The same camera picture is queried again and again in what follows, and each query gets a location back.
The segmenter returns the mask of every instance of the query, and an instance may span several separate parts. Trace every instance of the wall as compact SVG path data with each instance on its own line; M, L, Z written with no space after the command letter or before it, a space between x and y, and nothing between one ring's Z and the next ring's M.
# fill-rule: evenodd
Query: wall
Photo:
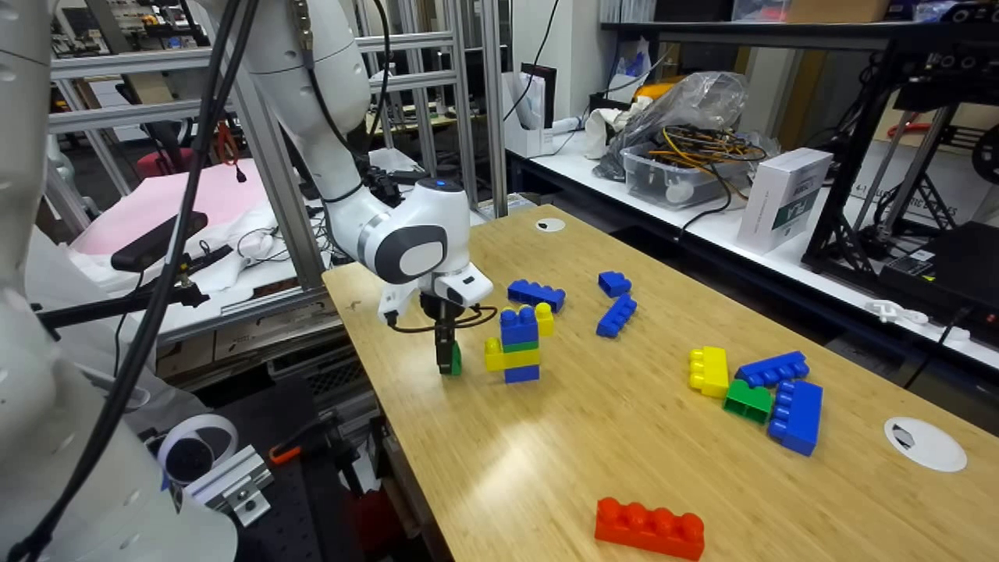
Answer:
M513 62L531 62L557 0L508 0ZM558 68L557 118L580 115L590 95L602 91L613 36L599 32L599 0L561 0L541 65Z

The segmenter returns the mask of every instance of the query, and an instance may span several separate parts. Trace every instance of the wooden tabletop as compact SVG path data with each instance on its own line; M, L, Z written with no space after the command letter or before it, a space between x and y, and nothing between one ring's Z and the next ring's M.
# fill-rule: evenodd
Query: wooden tabletop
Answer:
M505 387L481 368L497 322L461 330L464 374L440 378L431 336L382 326L364 268L326 279L455 558L661 558L594 541L599 498L700 513L702 558L999 558L997 438L554 208L477 227L473 258L497 308L514 279L568 291L542 380ZM620 341L598 339L602 268L631 276L641 303ZM693 393L693 347L733 366L801 350L828 401L814 457ZM889 415L946 428L971 466L912 466L885 440Z

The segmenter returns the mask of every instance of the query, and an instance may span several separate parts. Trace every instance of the shelf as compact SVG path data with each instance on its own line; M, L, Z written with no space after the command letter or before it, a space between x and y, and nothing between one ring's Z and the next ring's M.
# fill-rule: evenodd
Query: shelf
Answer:
M732 24L732 23L605 23L605 32L667 36L678 44L786 47L786 49L901 49L953 47L956 41L999 44L997 24Z

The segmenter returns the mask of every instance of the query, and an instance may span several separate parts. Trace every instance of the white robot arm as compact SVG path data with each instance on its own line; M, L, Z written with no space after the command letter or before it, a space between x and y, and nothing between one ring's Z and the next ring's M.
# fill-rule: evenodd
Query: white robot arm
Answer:
M224 0L203 7L218 23ZM308 166L339 250L386 285L455 308L477 308L495 291L470 263L464 190L426 182L397 211L364 190L339 132L364 118L373 91L339 0L261 0L244 62Z

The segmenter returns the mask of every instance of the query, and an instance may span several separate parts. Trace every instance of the red lego brick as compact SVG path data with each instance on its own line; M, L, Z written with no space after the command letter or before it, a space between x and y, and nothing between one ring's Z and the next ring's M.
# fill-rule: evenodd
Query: red lego brick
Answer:
M678 558L700 558L705 552L700 515L671 515L667 510L647 510L641 503L620 506L613 498L598 503L598 539Z

